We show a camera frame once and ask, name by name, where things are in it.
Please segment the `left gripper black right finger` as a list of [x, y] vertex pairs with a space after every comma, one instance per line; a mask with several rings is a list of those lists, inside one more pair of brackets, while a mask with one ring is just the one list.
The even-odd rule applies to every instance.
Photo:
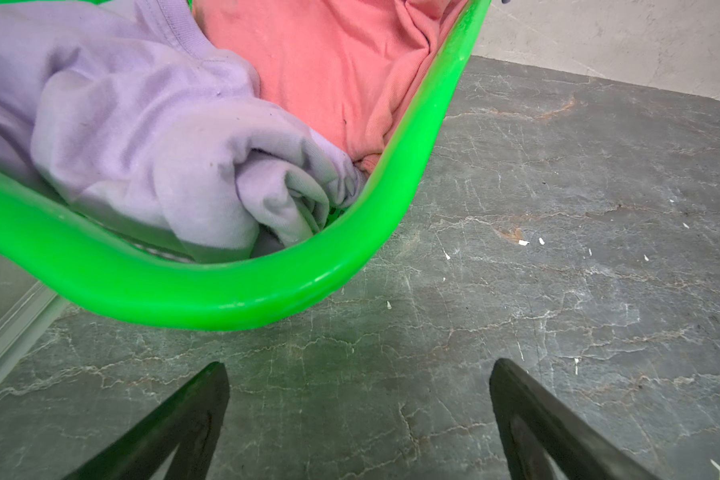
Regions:
[[569, 479], [654, 479], [507, 358], [489, 379], [493, 412], [510, 477], [553, 479], [556, 465]]

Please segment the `green plastic laundry basket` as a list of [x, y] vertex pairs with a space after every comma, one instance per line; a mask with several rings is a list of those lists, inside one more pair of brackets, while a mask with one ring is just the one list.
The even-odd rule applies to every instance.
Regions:
[[246, 261], [173, 262], [0, 174], [0, 254], [82, 308], [140, 325], [246, 330], [309, 308], [343, 287], [401, 222], [488, 7], [464, 8], [359, 199], [313, 238]]

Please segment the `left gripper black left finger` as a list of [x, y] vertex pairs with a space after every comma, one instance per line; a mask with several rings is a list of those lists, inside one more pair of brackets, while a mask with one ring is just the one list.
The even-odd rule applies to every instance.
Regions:
[[204, 479], [230, 398], [225, 366], [212, 362], [68, 479], [149, 479], [170, 459], [167, 479]]

